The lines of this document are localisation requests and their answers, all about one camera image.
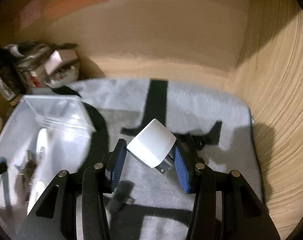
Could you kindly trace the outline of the black ribbed cone object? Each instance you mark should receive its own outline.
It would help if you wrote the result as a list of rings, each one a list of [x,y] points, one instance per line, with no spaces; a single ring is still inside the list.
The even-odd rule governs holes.
[[[31,150],[26,150],[26,155],[23,159],[23,162],[20,166],[15,166],[18,170],[17,177],[24,187],[31,187],[33,175],[37,168],[37,157],[34,152]]]

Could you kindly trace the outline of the clear plastic storage box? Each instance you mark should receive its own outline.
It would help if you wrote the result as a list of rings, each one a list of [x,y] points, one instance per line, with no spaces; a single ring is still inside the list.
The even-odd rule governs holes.
[[[45,188],[61,170],[83,164],[95,128],[81,98],[26,95],[0,134],[0,226],[14,239]]]

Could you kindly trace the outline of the white handheld massager device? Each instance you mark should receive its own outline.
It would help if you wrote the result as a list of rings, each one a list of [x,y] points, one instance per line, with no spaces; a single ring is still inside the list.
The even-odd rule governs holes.
[[[30,187],[29,204],[27,214],[33,209],[34,205],[40,198],[41,194],[49,185],[48,172],[45,171],[49,162],[49,155],[51,151],[51,143],[53,141],[54,130],[49,128],[42,128],[38,133],[36,140],[36,157],[37,168],[33,175],[32,185]]]

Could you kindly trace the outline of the grey and black mat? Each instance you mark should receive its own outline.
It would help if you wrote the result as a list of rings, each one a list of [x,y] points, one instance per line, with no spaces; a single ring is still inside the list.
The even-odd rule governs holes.
[[[215,171],[239,170],[260,200],[262,179],[252,140],[249,108],[218,90],[160,80],[93,79],[71,85],[90,105],[96,132],[88,153],[54,150],[39,167],[35,193],[42,193],[63,168],[83,170],[119,138],[131,140],[157,119],[196,150]],[[161,175],[129,154],[115,194],[105,198],[113,239],[184,239],[194,197],[179,186],[175,173]]]

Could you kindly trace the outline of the dark elephant label wine bottle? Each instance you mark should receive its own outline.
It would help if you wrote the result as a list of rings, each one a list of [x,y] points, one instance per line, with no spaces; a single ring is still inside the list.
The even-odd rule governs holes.
[[[7,101],[14,100],[19,94],[17,82],[11,54],[0,45],[0,93]]]

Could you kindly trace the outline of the white bowl of stones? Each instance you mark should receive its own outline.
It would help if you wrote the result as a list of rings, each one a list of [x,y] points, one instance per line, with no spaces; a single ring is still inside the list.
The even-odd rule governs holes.
[[[48,76],[45,84],[50,88],[56,89],[77,81],[78,77],[79,67],[69,66],[67,69],[60,69],[51,76]]]

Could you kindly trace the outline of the stack of books and papers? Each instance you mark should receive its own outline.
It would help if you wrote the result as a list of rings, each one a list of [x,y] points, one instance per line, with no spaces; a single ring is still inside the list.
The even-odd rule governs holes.
[[[41,88],[48,87],[45,84],[45,80],[48,75],[44,69],[44,63],[51,56],[51,54],[55,50],[60,49],[73,49],[75,51],[76,47],[77,45],[74,43],[57,45],[42,42],[23,42],[19,44],[9,44],[5,47],[5,49],[11,54],[14,67],[25,87]],[[79,57],[76,61],[60,67],[54,73],[60,69],[67,69],[69,66],[78,66],[80,70]]]

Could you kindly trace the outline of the small white cardboard box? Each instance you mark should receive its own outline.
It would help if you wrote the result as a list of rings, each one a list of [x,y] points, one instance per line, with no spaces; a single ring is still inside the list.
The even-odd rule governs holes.
[[[50,76],[60,67],[70,62],[76,61],[77,59],[78,56],[73,49],[55,50],[44,63],[44,69],[47,75]]]

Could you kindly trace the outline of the pink paper note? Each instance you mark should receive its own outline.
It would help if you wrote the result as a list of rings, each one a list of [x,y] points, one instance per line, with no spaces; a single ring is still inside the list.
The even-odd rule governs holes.
[[[46,0],[31,0],[19,12],[20,28],[26,28],[36,22],[46,21]]]

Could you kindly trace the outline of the orange paper note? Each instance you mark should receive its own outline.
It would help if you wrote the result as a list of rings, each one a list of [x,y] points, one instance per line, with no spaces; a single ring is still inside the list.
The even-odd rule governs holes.
[[[92,6],[108,0],[54,0],[46,1],[45,17],[49,20],[57,20],[74,11]]]

